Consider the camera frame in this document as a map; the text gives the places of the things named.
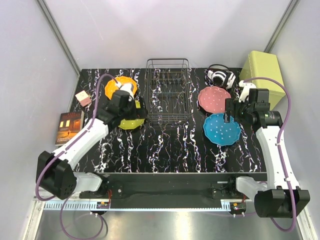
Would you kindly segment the blue dotted plate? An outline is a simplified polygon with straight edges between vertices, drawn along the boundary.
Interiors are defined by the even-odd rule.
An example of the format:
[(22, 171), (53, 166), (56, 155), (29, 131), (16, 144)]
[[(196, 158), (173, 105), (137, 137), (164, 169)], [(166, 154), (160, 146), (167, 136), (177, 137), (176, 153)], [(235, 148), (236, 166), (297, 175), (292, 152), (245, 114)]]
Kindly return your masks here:
[(204, 120), (204, 135), (219, 146), (231, 146), (236, 143), (241, 134), (239, 124), (231, 116), (229, 122), (225, 122), (224, 113), (213, 113)]

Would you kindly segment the pink dotted plate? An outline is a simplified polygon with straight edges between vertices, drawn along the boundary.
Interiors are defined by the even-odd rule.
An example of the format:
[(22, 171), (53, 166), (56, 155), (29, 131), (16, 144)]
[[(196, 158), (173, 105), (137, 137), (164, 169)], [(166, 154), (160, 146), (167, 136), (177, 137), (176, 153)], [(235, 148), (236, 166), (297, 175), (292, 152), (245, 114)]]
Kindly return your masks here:
[(220, 114), (225, 112), (226, 99), (231, 95), (223, 88), (217, 86), (207, 86), (198, 94), (198, 104), (206, 112)]

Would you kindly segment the orange dotted plate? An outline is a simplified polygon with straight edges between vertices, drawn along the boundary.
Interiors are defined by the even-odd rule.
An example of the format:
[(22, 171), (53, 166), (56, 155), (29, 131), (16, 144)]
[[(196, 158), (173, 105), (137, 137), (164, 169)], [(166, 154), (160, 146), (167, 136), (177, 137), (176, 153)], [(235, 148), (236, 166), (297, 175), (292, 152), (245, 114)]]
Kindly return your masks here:
[(138, 90), (137, 83), (130, 77), (118, 76), (110, 80), (106, 87), (104, 88), (105, 95), (109, 100), (112, 99), (112, 96), (116, 90), (131, 90), (131, 96), (134, 97), (135, 93)]

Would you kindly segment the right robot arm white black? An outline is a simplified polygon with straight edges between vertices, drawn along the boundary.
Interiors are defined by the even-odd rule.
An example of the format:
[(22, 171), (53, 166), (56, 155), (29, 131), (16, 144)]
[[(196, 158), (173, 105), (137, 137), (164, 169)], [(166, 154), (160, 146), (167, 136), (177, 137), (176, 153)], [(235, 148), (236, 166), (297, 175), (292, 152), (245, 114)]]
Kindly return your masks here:
[(266, 167), (267, 184), (253, 177), (238, 176), (229, 180), (228, 195), (245, 195), (254, 203), (261, 218), (294, 218), (310, 201), (308, 190), (301, 189), (286, 153), (283, 128), (278, 111), (270, 110), (269, 90), (253, 84), (243, 87), (239, 98), (225, 101), (225, 123), (248, 123), (259, 142)]

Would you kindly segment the lime green dotted plate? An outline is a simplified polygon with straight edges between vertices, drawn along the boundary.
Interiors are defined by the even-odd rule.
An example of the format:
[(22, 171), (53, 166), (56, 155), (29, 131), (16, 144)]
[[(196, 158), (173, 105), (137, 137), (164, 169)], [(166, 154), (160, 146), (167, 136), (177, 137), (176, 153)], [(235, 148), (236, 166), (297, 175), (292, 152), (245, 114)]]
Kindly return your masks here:
[(118, 127), (122, 130), (134, 130), (142, 126), (146, 118), (142, 117), (139, 110), (141, 110), (141, 104), (138, 100), (135, 100), (135, 110), (127, 118), (124, 118)]

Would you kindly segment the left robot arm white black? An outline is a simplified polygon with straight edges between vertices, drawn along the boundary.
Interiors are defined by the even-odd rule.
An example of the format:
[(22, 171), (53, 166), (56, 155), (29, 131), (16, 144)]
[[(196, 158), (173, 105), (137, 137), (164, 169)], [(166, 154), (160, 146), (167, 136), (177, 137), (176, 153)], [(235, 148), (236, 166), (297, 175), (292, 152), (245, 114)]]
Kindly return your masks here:
[(145, 100), (139, 97), (139, 105), (126, 90), (116, 90), (104, 107), (96, 107), (92, 119), (71, 140), (54, 152), (43, 151), (37, 160), (37, 198), (42, 188), (60, 200), (68, 199), (74, 193), (88, 192), (97, 198), (108, 193), (107, 176), (96, 172), (75, 172), (81, 158), (101, 139), (105, 138), (122, 120), (145, 119), (148, 110)]

